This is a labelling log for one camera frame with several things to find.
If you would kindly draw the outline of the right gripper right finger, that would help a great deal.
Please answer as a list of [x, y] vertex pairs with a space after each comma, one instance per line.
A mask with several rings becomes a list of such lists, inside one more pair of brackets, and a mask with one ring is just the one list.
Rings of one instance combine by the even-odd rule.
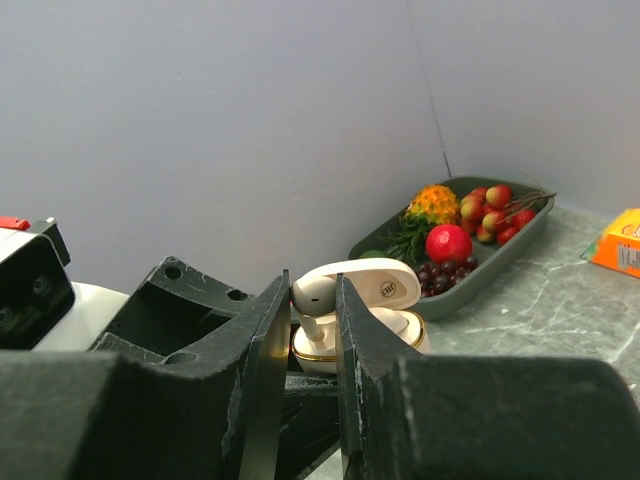
[[347, 479], [635, 479], [639, 410], [589, 358], [423, 355], [336, 282]]

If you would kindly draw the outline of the pink earbud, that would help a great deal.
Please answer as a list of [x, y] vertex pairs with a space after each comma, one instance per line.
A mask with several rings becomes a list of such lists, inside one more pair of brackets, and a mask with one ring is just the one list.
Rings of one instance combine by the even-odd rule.
[[300, 325], [311, 342], [324, 338], [317, 319], [335, 311], [336, 280], [327, 276], [305, 275], [290, 287], [293, 307], [299, 314]]

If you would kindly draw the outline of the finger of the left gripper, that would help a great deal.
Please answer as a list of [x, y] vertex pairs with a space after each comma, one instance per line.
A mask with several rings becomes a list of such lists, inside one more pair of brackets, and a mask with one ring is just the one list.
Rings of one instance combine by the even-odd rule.
[[253, 295], [176, 257], [167, 257], [152, 269], [89, 349], [163, 363], [253, 302]]
[[288, 372], [277, 455], [278, 479], [306, 479], [340, 446], [337, 376]]

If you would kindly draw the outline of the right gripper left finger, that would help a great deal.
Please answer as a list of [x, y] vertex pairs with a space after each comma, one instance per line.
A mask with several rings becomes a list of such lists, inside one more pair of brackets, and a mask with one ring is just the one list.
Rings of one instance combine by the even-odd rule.
[[146, 363], [3, 352], [5, 479], [271, 479], [290, 330], [282, 274], [243, 313]]

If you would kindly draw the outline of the pink earbud charging case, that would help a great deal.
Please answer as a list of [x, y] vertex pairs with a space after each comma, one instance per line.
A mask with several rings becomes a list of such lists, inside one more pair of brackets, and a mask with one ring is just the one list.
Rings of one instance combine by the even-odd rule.
[[[421, 286], [417, 274], [407, 264], [389, 258], [355, 259], [326, 264], [305, 275], [327, 276], [336, 281], [343, 275], [381, 324], [418, 352], [430, 352], [425, 321], [408, 308], [420, 300]], [[294, 334], [291, 350], [304, 372], [336, 372], [336, 322], [336, 308], [317, 319], [324, 333], [318, 342], [309, 341], [301, 325]]]

